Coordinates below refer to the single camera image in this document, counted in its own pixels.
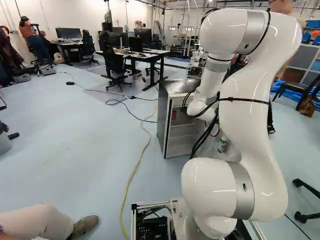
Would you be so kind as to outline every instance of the white robotic arm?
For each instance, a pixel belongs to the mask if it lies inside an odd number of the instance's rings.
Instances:
[[[199,38],[210,54],[187,113],[197,115],[220,91],[220,128],[241,162],[193,158],[183,167],[181,184],[196,225],[220,239],[236,219],[272,221],[286,211],[287,188],[267,133],[268,102],[273,78],[297,51],[302,30],[292,16],[225,8],[207,16]],[[248,55],[249,63],[221,84],[234,53]],[[213,106],[199,118],[214,116]]]

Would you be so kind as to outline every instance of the red label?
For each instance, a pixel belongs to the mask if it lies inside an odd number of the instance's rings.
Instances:
[[[177,118],[177,111],[172,111],[171,120],[176,120]]]

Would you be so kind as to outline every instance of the gray sneaker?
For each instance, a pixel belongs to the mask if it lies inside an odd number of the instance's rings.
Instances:
[[[98,224],[99,218],[97,215],[86,216],[81,218],[73,225],[73,231],[68,237],[68,240],[78,238],[92,231]]]

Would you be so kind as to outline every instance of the beige pants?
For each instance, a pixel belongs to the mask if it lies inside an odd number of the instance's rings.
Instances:
[[[0,229],[19,240],[41,237],[65,240],[73,230],[74,221],[51,204],[30,206],[0,213]],[[0,234],[0,240],[6,239]]]

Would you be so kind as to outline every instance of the black desk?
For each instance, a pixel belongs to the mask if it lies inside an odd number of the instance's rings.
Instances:
[[[69,65],[69,66],[72,66],[72,64],[70,63],[70,59],[69,59],[69,56],[70,56],[70,50],[71,49],[78,49],[80,51],[80,49],[82,48],[83,46],[83,42],[82,41],[79,41],[79,42],[52,42],[52,44],[56,44],[58,45],[61,50],[62,50],[62,56],[64,58],[64,63]]]
[[[146,54],[156,54],[160,56],[160,81],[167,79],[167,76],[164,77],[165,56],[168,56],[170,54],[170,51],[144,48],[142,52]]]
[[[96,51],[96,53],[101,56],[104,55],[102,51]],[[160,55],[147,53],[147,56],[138,56],[136,54],[126,54],[126,53],[122,53],[122,52],[115,52],[115,54],[121,55],[124,58],[131,60],[131,70],[132,70],[133,74],[138,73],[138,71],[136,70],[136,61],[150,63],[150,68],[151,68],[150,84],[148,86],[146,86],[144,89],[142,89],[142,91],[146,91],[146,90],[152,88],[153,86],[157,85],[157,82],[155,82],[155,64],[157,61],[159,61],[161,59]],[[110,71],[107,70],[107,75],[102,74],[101,76],[108,77],[110,75],[111,75]]]

